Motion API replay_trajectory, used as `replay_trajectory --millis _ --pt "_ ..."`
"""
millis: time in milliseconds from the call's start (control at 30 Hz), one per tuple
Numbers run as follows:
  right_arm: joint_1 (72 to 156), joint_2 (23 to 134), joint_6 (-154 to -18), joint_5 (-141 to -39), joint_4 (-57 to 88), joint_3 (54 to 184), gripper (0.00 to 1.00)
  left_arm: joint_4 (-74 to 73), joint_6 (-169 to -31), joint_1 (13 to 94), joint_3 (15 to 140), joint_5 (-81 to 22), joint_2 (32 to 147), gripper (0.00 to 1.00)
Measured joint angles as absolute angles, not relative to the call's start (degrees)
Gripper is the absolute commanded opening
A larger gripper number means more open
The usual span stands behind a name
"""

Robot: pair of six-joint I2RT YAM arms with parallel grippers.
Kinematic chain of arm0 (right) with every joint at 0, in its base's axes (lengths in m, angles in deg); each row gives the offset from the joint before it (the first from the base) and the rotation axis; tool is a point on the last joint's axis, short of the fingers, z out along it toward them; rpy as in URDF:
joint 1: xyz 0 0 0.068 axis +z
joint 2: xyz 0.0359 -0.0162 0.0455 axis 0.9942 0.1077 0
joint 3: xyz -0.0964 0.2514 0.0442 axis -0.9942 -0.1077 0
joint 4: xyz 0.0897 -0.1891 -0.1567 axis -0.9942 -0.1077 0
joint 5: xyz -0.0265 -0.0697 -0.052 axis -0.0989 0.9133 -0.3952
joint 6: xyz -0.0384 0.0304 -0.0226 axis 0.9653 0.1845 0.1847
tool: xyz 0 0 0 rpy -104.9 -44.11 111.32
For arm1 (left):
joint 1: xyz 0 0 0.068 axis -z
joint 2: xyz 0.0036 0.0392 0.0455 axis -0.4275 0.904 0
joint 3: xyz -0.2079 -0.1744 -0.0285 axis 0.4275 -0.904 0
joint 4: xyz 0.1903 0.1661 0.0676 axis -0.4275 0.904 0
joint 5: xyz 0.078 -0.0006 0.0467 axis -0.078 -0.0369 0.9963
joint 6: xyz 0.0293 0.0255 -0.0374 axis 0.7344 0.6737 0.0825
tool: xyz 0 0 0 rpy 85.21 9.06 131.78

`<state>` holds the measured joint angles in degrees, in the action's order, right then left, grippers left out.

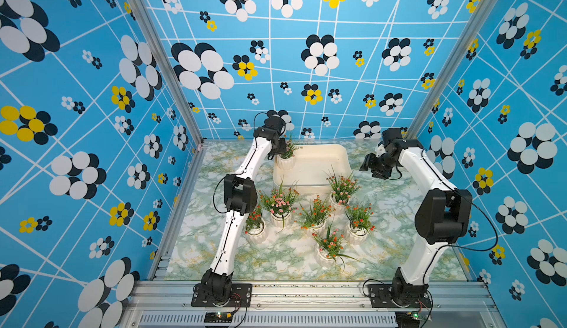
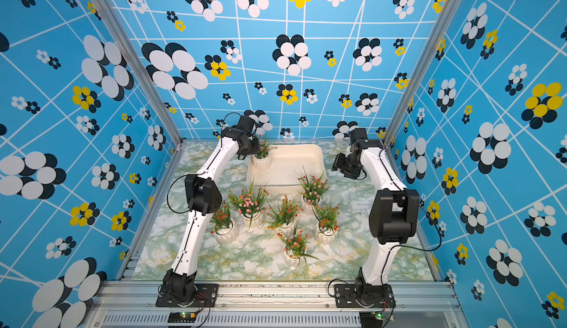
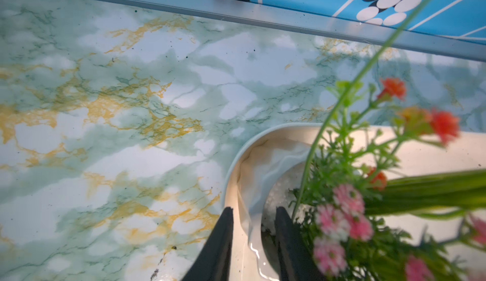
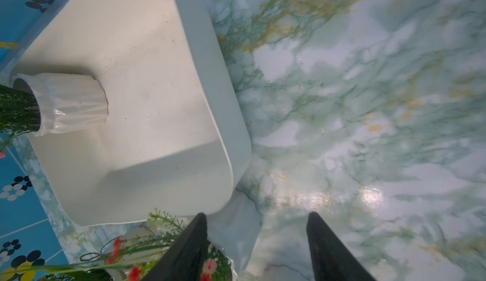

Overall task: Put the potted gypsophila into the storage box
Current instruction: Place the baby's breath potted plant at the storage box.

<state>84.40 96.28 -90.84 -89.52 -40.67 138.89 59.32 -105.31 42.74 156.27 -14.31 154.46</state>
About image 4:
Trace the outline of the potted plant red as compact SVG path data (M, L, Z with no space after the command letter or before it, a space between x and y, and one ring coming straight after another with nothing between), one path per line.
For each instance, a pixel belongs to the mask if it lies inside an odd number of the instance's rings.
M32 266L42 280L142 280L175 247L191 218L155 210L147 224L117 237L105 251L88 253L74 265ZM208 234L201 243L202 263L186 261L198 270L196 280L236 280L245 270L261 229L261 214L243 192L233 193L222 210L207 217Z

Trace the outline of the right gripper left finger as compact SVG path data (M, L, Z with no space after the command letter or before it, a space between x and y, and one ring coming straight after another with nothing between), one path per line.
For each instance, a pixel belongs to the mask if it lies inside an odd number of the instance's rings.
M143 280L197 281L201 278L207 250L207 218L199 213Z

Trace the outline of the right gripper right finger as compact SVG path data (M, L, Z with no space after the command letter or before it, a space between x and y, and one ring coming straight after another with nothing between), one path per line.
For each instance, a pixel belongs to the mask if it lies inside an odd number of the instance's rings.
M315 280L375 281L314 211L308 216L306 233Z

